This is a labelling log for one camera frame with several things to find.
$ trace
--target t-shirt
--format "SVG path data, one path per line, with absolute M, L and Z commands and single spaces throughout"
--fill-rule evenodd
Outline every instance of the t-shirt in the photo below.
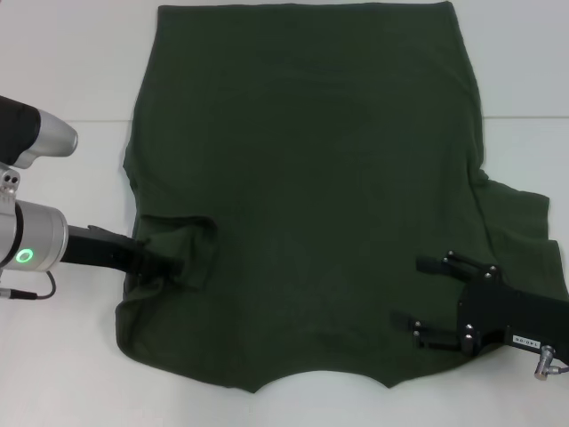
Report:
M 134 237 L 184 269 L 127 278 L 120 349 L 247 391 L 465 363 L 389 321 L 456 326 L 462 283 L 417 255 L 454 250 L 567 296 L 548 200 L 490 181 L 483 158 L 450 3 L 160 7 L 124 168 Z

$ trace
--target white table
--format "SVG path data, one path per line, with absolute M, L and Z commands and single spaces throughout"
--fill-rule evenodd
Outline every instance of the white table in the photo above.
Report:
M 73 157 L 40 158 L 22 172 L 21 199 L 58 207 L 74 225 L 130 233 L 135 208 L 121 162 L 160 3 L 0 3 L 0 94 L 68 120 L 80 135 Z M 550 196 L 551 236 L 567 251 L 569 3 L 454 4 L 483 98 L 485 169 Z M 255 395 L 202 384 L 135 363 L 116 347 L 121 273 L 61 264 L 54 275 L 59 292 L 49 302 L 0 301 L 2 426 L 567 425 L 569 375 L 537 382 L 536 356 L 513 349 L 391 391 L 328 372 L 287 377 Z M 8 271 L 2 279 L 49 287 L 39 274 Z

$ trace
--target green led ring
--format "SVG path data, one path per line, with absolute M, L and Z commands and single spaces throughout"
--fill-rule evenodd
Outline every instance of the green led ring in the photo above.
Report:
M 16 261 L 19 262 L 20 264 L 23 264 L 24 262 L 31 261 L 33 257 L 34 257 L 34 251 L 32 251 L 31 249 L 22 249 L 16 255 Z

